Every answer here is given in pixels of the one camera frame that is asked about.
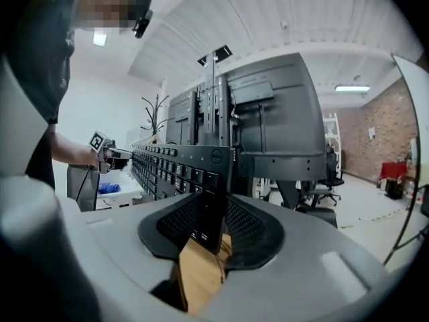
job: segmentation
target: blue object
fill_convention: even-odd
[[[120,190],[121,187],[119,186],[119,184],[104,183],[99,185],[99,193],[102,195],[105,195],[106,193],[119,192]]]

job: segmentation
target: red tablecloth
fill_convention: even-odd
[[[380,180],[394,180],[401,182],[407,175],[407,164],[405,162],[384,162],[381,165]]]

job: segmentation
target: person's arm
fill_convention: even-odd
[[[97,154],[89,147],[74,143],[55,131],[55,124],[48,127],[52,158],[56,161],[75,165],[99,166]]]

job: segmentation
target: wooden table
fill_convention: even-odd
[[[231,238],[225,234],[217,256],[193,239],[188,241],[179,255],[179,266],[180,286],[189,315],[196,316],[220,291],[225,281],[225,261],[231,254]]]

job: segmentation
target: keyboard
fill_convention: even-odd
[[[229,147],[135,144],[131,171],[153,201],[199,194],[198,223],[191,238],[216,252],[232,165],[233,151]]]

